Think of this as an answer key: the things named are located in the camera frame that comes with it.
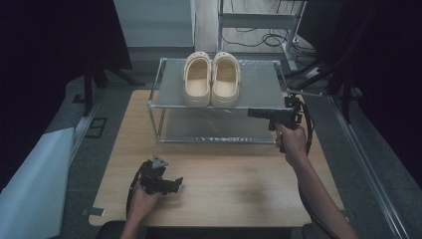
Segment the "hand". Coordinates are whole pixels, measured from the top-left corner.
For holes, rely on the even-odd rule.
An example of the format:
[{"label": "hand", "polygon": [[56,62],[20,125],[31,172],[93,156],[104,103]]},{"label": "hand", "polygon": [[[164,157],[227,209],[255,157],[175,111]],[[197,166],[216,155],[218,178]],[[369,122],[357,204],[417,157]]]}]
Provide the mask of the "hand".
[{"label": "hand", "polygon": [[290,129],[281,123],[276,123],[276,129],[283,135],[283,140],[277,137],[276,146],[278,148],[283,146],[286,149],[286,161],[292,167],[296,167],[303,158],[308,158],[307,139],[302,126],[298,125],[295,129]]},{"label": "hand", "polygon": [[133,189],[133,196],[127,213],[127,220],[139,224],[140,221],[154,208],[159,196],[159,193],[151,195],[147,194],[138,181]]},{"label": "hand", "polygon": [[160,193],[157,192],[151,195],[147,194],[139,181],[136,183],[130,208],[127,212],[127,220],[120,238],[136,238],[140,222],[154,208],[159,196]]}]

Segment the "black curtain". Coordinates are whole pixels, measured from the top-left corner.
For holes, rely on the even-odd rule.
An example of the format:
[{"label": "black curtain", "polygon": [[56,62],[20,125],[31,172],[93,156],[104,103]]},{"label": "black curtain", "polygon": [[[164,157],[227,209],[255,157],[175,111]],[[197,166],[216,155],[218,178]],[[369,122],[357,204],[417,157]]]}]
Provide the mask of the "black curtain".
[{"label": "black curtain", "polygon": [[[4,188],[87,62],[131,69],[112,0],[0,4],[0,157]],[[105,79],[97,79],[106,86]]]},{"label": "black curtain", "polygon": [[418,1],[383,1],[352,61],[363,111],[420,186],[421,7]]}]

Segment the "shelf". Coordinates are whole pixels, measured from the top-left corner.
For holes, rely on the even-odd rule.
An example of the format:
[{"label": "shelf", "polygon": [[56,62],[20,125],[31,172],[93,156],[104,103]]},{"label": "shelf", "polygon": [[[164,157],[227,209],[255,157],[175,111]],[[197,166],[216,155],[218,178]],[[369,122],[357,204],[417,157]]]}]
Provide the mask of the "shelf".
[{"label": "shelf", "polygon": [[188,108],[181,80],[184,59],[161,59],[148,101],[160,142],[274,143],[267,119],[247,117],[248,108],[286,108],[277,77],[278,61],[239,61],[242,73],[239,104],[234,109]]}]

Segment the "forearm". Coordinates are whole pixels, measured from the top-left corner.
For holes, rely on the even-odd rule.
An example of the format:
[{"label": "forearm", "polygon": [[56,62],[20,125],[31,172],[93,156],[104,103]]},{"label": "forearm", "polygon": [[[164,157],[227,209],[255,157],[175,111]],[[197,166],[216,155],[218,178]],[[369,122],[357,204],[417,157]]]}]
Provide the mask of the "forearm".
[{"label": "forearm", "polygon": [[345,220],[307,157],[301,156],[294,165],[301,191],[316,217],[339,238],[357,238]]}]

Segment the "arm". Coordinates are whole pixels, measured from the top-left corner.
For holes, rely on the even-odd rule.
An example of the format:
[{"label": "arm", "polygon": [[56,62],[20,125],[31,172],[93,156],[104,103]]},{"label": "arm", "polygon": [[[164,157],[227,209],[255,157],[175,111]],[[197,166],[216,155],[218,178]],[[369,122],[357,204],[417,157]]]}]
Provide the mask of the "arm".
[{"label": "arm", "polygon": [[159,193],[148,195],[139,182],[136,184],[120,239],[137,237],[141,221],[152,210],[159,196]]},{"label": "arm", "polygon": [[[286,161],[295,171],[302,193],[316,217],[339,238],[358,238],[329,196],[308,159],[304,129],[299,126],[292,130],[281,124],[276,124],[276,128],[283,134],[283,141],[277,139],[277,147],[282,145],[285,147]],[[328,238],[317,225],[314,229],[318,238]]]}]

